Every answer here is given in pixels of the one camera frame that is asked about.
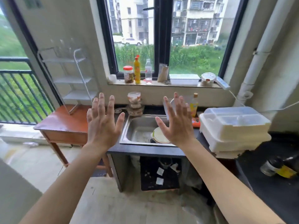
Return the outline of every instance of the white plastic storage box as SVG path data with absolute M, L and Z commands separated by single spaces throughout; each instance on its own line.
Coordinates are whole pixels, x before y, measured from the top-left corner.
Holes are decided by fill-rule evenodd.
M 271 140 L 271 122 L 251 107 L 208 108 L 199 120 L 212 152 L 253 150 Z
M 198 85 L 200 77 L 196 74 L 170 74 L 172 85 Z

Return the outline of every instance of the person's left hand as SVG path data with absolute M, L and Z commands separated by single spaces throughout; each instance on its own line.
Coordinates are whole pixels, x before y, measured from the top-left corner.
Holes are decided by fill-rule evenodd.
M 109 98 L 107 114 L 105 114 L 105 97 L 100 93 L 99 98 L 92 102 L 92 108 L 87 111 L 88 138 L 86 148 L 96 154 L 105 153 L 115 145 L 123 129 L 125 113 L 121 113 L 114 122 L 114 96 Z

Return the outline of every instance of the white car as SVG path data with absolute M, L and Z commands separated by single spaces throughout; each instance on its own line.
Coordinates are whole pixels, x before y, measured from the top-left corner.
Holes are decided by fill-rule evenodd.
M 122 43 L 125 44 L 125 45 L 137 45 L 137 46 L 142 45 L 142 42 L 140 40 L 135 40 L 135 39 L 133 39 L 131 37 L 123 39 Z
M 122 42 L 123 41 L 123 36 L 120 35 L 112 35 L 113 42 Z

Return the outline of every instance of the black countertop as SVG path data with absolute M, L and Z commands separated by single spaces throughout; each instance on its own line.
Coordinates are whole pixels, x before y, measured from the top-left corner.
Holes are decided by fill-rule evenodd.
M 163 106 L 146 106 L 143 112 L 144 115 L 165 115 Z M 125 115 L 125 122 L 128 119 L 128 113 Z M 209 144 L 207 143 L 204 136 L 199 132 L 199 128 L 194 129 L 195 137 L 201 142 L 201 144 L 209 150 Z M 169 146 L 155 146 L 153 145 L 126 145 L 116 143 L 111 147 L 107 153 L 124 153 L 126 155 L 137 155 L 137 156 L 164 156 L 164 157 L 185 157 L 184 152 L 178 147 Z
M 287 157 L 299 151 L 299 140 L 286 134 L 272 135 L 254 151 L 246 151 L 236 160 L 244 183 L 262 199 L 283 221 L 299 223 L 299 177 L 268 177 L 260 166 L 271 156 Z

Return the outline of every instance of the white shelf rack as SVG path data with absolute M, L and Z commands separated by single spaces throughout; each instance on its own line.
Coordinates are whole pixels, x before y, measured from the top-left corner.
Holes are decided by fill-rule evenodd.
M 49 59 L 42 59 L 41 53 L 45 52 L 47 50 L 52 50 L 55 53 L 54 58 L 49 58 Z M 37 52 L 37 56 L 38 56 L 38 60 L 41 63 L 41 65 L 43 66 L 44 71 L 47 73 L 49 79 L 51 80 L 57 94 L 59 95 L 63 105 L 65 106 L 66 110 L 68 111 L 68 113 L 71 115 L 73 113 L 73 111 L 75 110 L 75 108 L 80 105 L 80 101 L 88 101 L 90 100 L 91 104 L 92 104 L 92 100 L 93 98 L 97 95 L 97 91 L 89 91 L 88 87 L 87 87 L 87 83 L 90 82 L 93 77 L 94 77 L 94 73 L 93 73 L 93 77 L 87 76 L 82 74 L 82 71 L 79 67 L 79 63 L 85 60 L 88 60 L 87 57 L 85 57 L 83 55 L 82 49 L 76 49 L 73 51 L 73 58 L 62 58 L 62 57 L 58 57 L 57 52 L 55 51 L 56 48 L 55 47 L 51 47 L 51 48 L 46 48 L 46 49 L 41 49 Z M 62 69 L 65 72 L 65 75 L 55 78 L 53 79 L 48 68 L 46 67 L 45 63 L 48 64 L 60 64 Z M 76 64 L 76 67 L 78 69 L 79 75 L 68 75 L 64 64 L 66 63 L 74 63 Z M 59 90 L 56 87 L 56 84 L 69 84 L 71 87 L 71 92 L 69 92 L 66 96 L 61 96 Z M 85 90 L 76 90 L 73 87 L 73 84 L 83 84 L 85 86 Z M 71 110 L 68 110 L 66 105 L 65 105 L 65 100 L 76 100 L 77 101 L 77 105 L 75 105 Z

